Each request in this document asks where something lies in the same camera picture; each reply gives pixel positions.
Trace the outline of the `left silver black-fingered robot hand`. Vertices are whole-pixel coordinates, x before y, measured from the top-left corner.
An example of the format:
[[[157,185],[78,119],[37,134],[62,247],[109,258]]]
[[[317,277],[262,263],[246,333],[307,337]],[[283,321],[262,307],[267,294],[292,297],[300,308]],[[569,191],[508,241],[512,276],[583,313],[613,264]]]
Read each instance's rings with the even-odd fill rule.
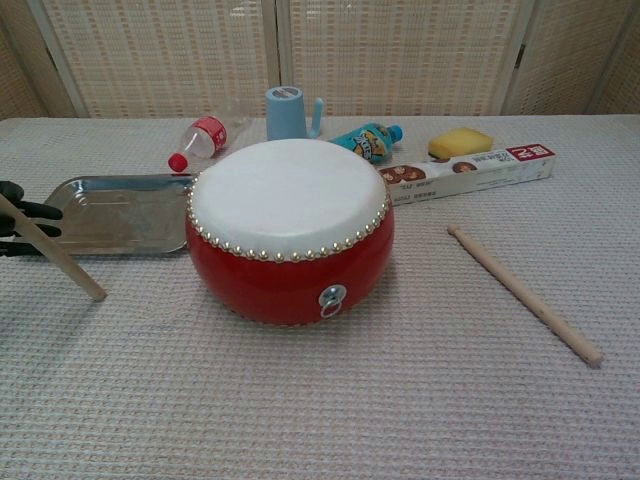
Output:
[[[63,218],[63,213],[55,207],[25,201],[23,188],[11,181],[1,182],[1,195],[29,218],[46,220],[61,220]],[[15,219],[10,215],[1,214],[1,237],[10,236],[18,236],[15,230]],[[41,256],[41,252],[29,243],[2,241],[1,256]]]

